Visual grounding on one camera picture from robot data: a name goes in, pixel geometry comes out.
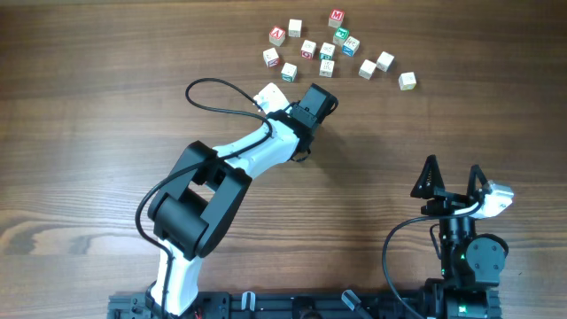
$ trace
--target small robot arm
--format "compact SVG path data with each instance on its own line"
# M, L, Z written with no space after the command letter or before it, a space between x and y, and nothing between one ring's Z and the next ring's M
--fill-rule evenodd
M425 161L423 171L410 193L413 198L428 199L421 207L424 217L402 223L439 220L430 228L435 251L441 261L443 279L427 279L420 296L411 307L392 285L385 266L383 270L392 292L415 318L501 318L500 299L493 288L500 284L509 253L506 242L493 235L476 231L476 221L494 217L512 204L514 191L508 186L486 179L478 165L470 168L466 194L446 191L435 155ZM439 243L433 228L439 226Z
M162 311L163 291L166 313L181 315L189 308L198 294L203 258L227 233L252 180L298 153L310 152L315 131L338 105L334 96L315 84L299 102L290 103L274 83L254 101L271 124L268 139L229 159L222 158L260 141L269 133L268 125L264 123L250 135L223 146L210 148L199 141L190 144L170 175L186 167L198 168L161 187L150 204L153 233L173 254L169 278L169 256L164 251L160 254L158 279L150 287L154 314ZM213 197L209 201L201 198L190 189L191 182L206 185L214 191Z

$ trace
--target white cube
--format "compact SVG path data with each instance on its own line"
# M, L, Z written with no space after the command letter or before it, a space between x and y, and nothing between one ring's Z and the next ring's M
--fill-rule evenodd
M413 72L401 74L398 82L401 90L413 89L417 84L416 75Z
M276 26L274 28L272 28L272 31L269 32L269 41L277 46L282 45L282 43L284 43L285 40L285 31Z
M329 27L334 27L334 28L340 27L344 19L345 19L345 12L337 9L333 10L329 16Z
M362 63L361 70L358 72L358 75L367 80L370 80L372 74L374 73L374 70L376 70L376 63L370 60L364 60L364 63Z
M301 57L312 59L316 47L317 44L313 41L305 40L301 46Z
M352 57L360 46L361 46L360 41L349 36L348 39L346 39L345 44L343 44L343 53L345 53L349 57Z
M282 79L288 82L294 82L295 76L298 74L298 68L291 64L285 63L282 69Z
M335 46L330 43L322 43L321 49L319 50L319 59L333 59L333 54L335 53Z
M392 54L388 52L382 52L382 54L380 54L380 57L378 58L378 61L376 61L376 67L386 72L388 71L388 67L390 67L390 65L392 64L392 61Z
M276 48L264 51L264 62L266 62L268 67L277 66L280 63L280 57L277 55Z
M290 26L287 28L290 36L301 37L301 20L290 19Z
M332 77L334 67L335 67L335 61L322 60L321 61L321 68L319 69L319 75L320 76L326 76L326 77Z

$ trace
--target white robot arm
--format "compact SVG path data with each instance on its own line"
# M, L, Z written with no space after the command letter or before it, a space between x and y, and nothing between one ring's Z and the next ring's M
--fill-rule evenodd
M263 124L250 135L213 149L199 141L191 144L172 174L200 161L213 164L174 179L159 191L148 210L155 222L154 234L174 256L166 294L166 311L171 315L184 313L197 297L203 258L226 234L250 182L270 167L307 151L316 129L338 104L335 97L315 84L298 103L290 104L274 83L266 86L254 100L272 126L270 138L221 163L212 159L225 157L261 140L268 133L268 126ZM206 202L188 188L190 182L207 185L215 191L214 197ZM161 306L167 261L167 254L162 251L158 279L150 289L157 307Z

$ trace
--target wood grain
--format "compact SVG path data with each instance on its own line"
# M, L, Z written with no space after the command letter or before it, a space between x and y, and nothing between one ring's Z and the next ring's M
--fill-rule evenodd
M300 57L330 42L330 10L361 40L331 79ZM479 232L506 239L508 318L567 316L567 5L561 1L220 1L0 8L0 317L100 318L108 295L155 279L158 251L136 233L137 202L197 139L226 144L257 121L191 108L185 86L219 77L255 94L275 82L290 100L316 82L338 110L312 158L254 181L207 258L201 290L384 289L381 246L419 215L409 197L427 155L447 188L469 167L509 183L515 204ZM278 52L299 67L280 80L261 52L268 31L303 19ZM358 76L388 51L388 74ZM401 92L398 74L416 72ZM203 104L252 110L203 84ZM146 229L151 223L144 220ZM389 252L394 280L439 276L427 225Z

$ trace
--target wooden block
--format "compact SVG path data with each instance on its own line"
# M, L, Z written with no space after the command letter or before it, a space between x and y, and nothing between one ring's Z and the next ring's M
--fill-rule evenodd
M366 80L370 80L372 74L374 73L374 70L376 70L376 63L370 60L364 60L364 63L362 63L358 75L365 78Z
M345 53L349 57L352 57L360 46L361 46L360 41L349 36L348 39L346 39L345 44L343 44L343 53Z
M282 69L282 79L288 82L294 82L295 76L298 74L298 68L291 64L285 63Z
M333 10L329 16L329 27L340 27L343 23L343 19L345 19L345 12L337 9Z
M313 54L315 53L316 46L317 46L316 43L309 40L305 40L303 42L303 46L301 47L301 57L312 59Z
M332 77L333 76L333 68L335 67L335 61L331 60L322 60L321 61L321 68L319 69L320 76Z
M276 48L264 51L264 62L266 62L268 67L277 66L280 63L280 57L277 55Z
M272 28L272 31L269 32L269 41L277 46L282 45L282 43L284 43L285 40L285 31L278 27L275 26L274 28Z
M321 49L319 50L319 59L333 59L333 54L335 53L335 46L330 43L322 43Z
M287 28L290 36L301 37L301 20L290 19L290 25Z
M348 34L349 32L347 29L343 27L338 28L337 31L335 31L335 35L333 36L333 43L342 48L343 44L345 44L346 38L348 38Z
M382 52L378 61L376 61L376 67L384 72L388 71L388 67L392 64L393 55L388 52Z
M401 74L398 83L401 90L413 89L417 84L416 75L413 72Z

